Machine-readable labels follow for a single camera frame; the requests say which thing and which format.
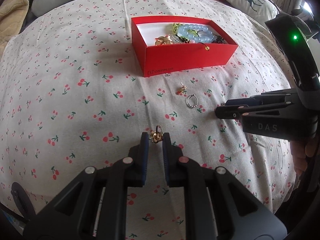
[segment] silver screw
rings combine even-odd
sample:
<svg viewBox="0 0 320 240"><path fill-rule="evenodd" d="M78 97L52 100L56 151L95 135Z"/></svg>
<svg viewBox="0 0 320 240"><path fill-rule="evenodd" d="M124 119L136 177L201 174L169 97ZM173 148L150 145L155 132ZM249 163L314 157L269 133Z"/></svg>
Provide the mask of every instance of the silver screw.
<svg viewBox="0 0 320 240"><path fill-rule="evenodd" d="M217 173L220 174L220 175L223 175L225 174L227 171L224 167L218 167L217 168Z"/></svg>
<svg viewBox="0 0 320 240"><path fill-rule="evenodd" d="M95 167L89 166L89 167L86 167L84 171L87 174L92 174L96 171L96 169L95 169Z"/></svg>
<svg viewBox="0 0 320 240"><path fill-rule="evenodd" d="M181 163L187 163L189 161L189 158L186 156L179 157L179 162Z"/></svg>
<svg viewBox="0 0 320 240"><path fill-rule="evenodd" d="M130 164L133 162L133 159L131 157L125 157L122 159L123 163Z"/></svg>

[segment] finger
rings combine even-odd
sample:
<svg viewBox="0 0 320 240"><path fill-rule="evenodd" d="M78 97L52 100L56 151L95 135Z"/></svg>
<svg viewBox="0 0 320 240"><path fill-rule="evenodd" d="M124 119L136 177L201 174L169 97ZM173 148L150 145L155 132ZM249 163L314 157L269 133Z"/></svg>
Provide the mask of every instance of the finger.
<svg viewBox="0 0 320 240"><path fill-rule="evenodd" d="M294 167L294 171L295 171L299 176L301 176L302 173L303 173L302 170L300 170L300 169L298 169L298 168L295 168L295 167Z"/></svg>
<svg viewBox="0 0 320 240"><path fill-rule="evenodd" d="M313 139L311 139L306 145L306 155L308 157L313 157L315 155L317 146L318 146L319 137L316 135Z"/></svg>
<svg viewBox="0 0 320 240"><path fill-rule="evenodd" d="M293 156L292 159L295 168L298 168L302 171L306 171L308 163L305 159L297 158L296 156Z"/></svg>
<svg viewBox="0 0 320 240"><path fill-rule="evenodd" d="M291 141L290 149L292 156L296 156L298 158L304 159L306 157L305 154L305 144L301 141Z"/></svg>

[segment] bed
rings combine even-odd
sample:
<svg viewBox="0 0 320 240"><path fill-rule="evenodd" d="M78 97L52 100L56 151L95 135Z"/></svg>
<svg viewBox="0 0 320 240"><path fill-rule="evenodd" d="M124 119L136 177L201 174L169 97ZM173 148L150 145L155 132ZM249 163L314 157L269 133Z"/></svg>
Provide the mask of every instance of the bed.
<svg viewBox="0 0 320 240"><path fill-rule="evenodd" d="M225 66L143 78L130 18L145 15L212 19L239 48ZM75 0L14 36L0 69L0 201L17 213L13 182L38 213L85 167L111 166L156 125L203 167L226 167L273 213L295 186L287 141L214 116L228 99L293 85L270 33L217 1ZM180 82L197 108L176 95ZM129 189L127 204L129 239L184 239L183 191L166 186L160 144L150 145L146 186Z"/></svg>

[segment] triangular cutout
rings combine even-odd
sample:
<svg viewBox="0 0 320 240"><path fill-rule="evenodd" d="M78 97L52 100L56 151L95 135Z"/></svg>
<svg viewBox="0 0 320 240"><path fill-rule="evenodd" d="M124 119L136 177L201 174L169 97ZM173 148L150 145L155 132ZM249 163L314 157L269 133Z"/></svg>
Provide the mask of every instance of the triangular cutout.
<svg viewBox="0 0 320 240"><path fill-rule="evenodd" d="M244 217L250 213L256 212L258 207L247 196L241 192L234 184L228 184L230 193L236 204L239 216Z"/></svg>
<svg viewBox="0 0 320 240"><path fill-rule="evenodd" d="M62 214L71 216L76 207L83 183L79 182L54 206L54 209Z"/></svg>

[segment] open red box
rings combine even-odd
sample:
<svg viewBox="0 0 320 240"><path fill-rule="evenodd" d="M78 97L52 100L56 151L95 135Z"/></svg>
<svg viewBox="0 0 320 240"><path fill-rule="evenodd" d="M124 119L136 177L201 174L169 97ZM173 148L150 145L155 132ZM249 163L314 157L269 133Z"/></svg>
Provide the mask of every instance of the open red box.
<svg viewBox="0 0 320 240"><path fill-rule="evenodd" d="M133 17L131 20L132 44L144 77L193 68L225 65L238 48L237 43L212 20L184 16L143 16ZM209 50L206 50L202 43L148 46L137 26L145 23L210 25L228 44L206 43Z"/></svg>

